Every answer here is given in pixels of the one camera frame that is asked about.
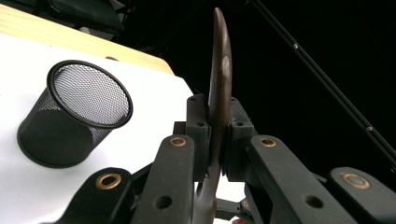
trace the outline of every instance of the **dark fabric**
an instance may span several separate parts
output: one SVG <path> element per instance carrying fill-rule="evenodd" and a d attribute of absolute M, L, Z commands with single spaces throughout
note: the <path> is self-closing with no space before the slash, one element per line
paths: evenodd
<path fill-rule="evenodd" d="M 124 27 L 109 1 L 104 0 L 49 0 L 55 11 L 84 26 L 84 22 L 110 28 L 119 32 Z"/>

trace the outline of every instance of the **rusty metal blade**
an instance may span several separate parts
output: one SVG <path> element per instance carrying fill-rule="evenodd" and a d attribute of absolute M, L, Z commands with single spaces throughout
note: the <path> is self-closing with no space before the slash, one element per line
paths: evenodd
<path fill-rule="evenodd" d="M 214 10 L 212 73 L 209 93 L 209 119 L 212 127 L 207 178 L 195 193 L 192 223 L 213 223 L 227 126 L 230 121 L 232 56 L 227 26 L 219 8 Z"/>

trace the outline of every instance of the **screw hole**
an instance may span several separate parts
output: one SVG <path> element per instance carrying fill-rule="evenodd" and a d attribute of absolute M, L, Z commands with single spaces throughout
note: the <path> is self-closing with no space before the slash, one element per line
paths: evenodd
<path fill-rule="evenodd" d="M 322 208 L 323 207 L 323 201 L 315 196 L 309 195 L 306 196 L 305 202 L 314 208 Z"/>
<path fill-rule="evenodd" d="M 172 204 L 172 199 L 169 196 L 161 196 L 155 201 L 155 207 L 158 209 L 165 209 Z"/>
<path fill-rule="evenodd" d="M 263 138 L 261 140 L 261 143 L 265 146 L 265 147 L 274 147 L 276 146 L 276 141 L 274 139 L 271 138 Z"/>
<path fill-rule="evenodd" d="M 121 182 L 118 174 L 104 174 L 96 179 L 96 187 L 99 189 L 114 189 Z"/>
<path fill-rule="evenodd" d="M 186 139 L 181 138 L 181 137 L 174 137 L 171 139 L 170 143 L 174 147 L 182 147 L 182 146 L 186 145 L 187 141 L 186 141 Z"/>

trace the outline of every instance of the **black mesh pencil cup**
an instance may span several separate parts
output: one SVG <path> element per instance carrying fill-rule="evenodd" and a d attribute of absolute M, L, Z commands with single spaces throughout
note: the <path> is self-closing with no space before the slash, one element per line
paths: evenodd
<path fill-rule="evenodd" d="M 131 97 L 115 77 L 91 63 L 64 61 L 49 70 L 47 88 L 20 125 L 18 142 L 32 161 L 70 167 L 132 113 Z"/>

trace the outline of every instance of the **table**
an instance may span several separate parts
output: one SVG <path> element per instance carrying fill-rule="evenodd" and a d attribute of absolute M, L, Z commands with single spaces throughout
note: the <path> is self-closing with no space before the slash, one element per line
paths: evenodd
<path fill-rule="evenodd" d="M 0 33 L 174 74 L 168 63 L 93 35 L 0 4 Z"/>

